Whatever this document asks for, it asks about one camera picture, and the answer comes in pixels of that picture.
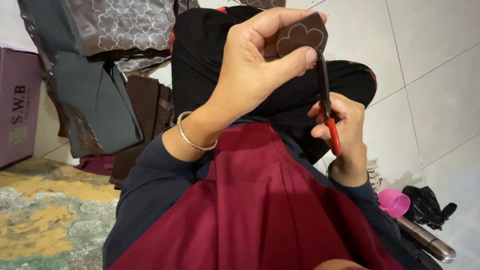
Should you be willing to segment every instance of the bangle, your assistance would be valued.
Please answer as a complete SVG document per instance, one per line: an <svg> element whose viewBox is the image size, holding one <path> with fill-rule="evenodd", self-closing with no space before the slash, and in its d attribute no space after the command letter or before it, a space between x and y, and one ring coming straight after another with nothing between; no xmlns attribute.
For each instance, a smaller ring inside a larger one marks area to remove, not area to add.
<svg viewBox="0 0 480 270"><path fill-rule="evenodd" d="M178 127L178 129L179 129L180 135L183 137L183 139L184 139L191 147L197 149L198 151L205 151L205 152L206 152L206 151L210 151L210 150L214 149L215 146L216 146L216 143L218 142L218 140L216 140L215 143L214 143L212 146L210 146L210 147L201 147L200 145L197 145L197 144L193 143L191 140L189 140L189 139L187 138L187 136L185 135L185 133L183 133L183 130L182 130L182 128L181 128L181 121L183 120L183 117L184 117L184 116L188 116L188 115L191 114L191 113L192 113L192 111L186 111L186 112L182 112L182 113L179 115L179 117L178 117L178 119L177 119L177 127Z"/></svg>

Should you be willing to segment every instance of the fabric pile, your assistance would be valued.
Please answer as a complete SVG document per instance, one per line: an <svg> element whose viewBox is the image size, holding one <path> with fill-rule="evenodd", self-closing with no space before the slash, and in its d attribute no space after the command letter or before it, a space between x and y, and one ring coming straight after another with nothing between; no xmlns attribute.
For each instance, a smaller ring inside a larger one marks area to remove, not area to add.
<svg viewBox="0 0 480 270"><path fill-rule="evenodd" d="M268 1L243 1L264 9ZM179 14L197 0L18 0L77 168L121 189L145 146L171 123L170 88L122 72L169 61ZM276 5L285 6L285 0Z"/></svg>

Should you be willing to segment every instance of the dark long-sleeve shirt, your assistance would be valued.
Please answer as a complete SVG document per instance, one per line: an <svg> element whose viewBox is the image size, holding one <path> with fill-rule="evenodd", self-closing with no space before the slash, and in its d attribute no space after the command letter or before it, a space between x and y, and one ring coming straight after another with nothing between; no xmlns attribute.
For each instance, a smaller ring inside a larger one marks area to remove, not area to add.
<svg viewBox="0 0 480 270"><path fill-rule="evenodd" d="M300 147L288 136L278 133L295 161L306 168L320 185L347 195L360 209L393 258L406 269L422 269L402 246L396 224L378 208L376 194L369 181L359 187L345 187L331 176L325 177L306 159ZM165 214L197 181L205 179L213 155L185 162L171 156L155 138L137 159L117 206L117 222L104 249L104 267L111 266L137 239Z"/></svg>

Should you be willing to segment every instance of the black plastic bag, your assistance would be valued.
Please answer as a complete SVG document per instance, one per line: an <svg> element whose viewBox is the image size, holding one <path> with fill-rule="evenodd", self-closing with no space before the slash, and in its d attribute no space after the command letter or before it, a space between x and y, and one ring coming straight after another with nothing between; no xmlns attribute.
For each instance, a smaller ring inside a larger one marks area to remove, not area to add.
<svg viewBox="0 0 480 270"><path fill-rule="evenodd" d="M456 204L449 203L443 210L440 210L437 197L429 187L417 188L406 186L403 194L410 198L410 208L405 217L418 224L426 224L434 230L442 230L442 225L455 212Z"/></svg>

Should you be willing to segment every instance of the left hand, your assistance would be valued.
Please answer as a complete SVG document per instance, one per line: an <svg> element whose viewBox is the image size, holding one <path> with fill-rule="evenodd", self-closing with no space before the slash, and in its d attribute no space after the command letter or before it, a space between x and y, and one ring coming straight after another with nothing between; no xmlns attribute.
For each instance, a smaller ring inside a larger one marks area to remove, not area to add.
<svg viewBox="0 0 480 270"><path fill-rule="evenodd" d="M315 11L274 8L230 28L224 48L218 84L208 104L221 107L232 118L255 109L275 89L301 76L317 60L311 47L301 47L289 55L266 61L276 55L279 29ZM320 13L326 22L326 15Z"/></svg>

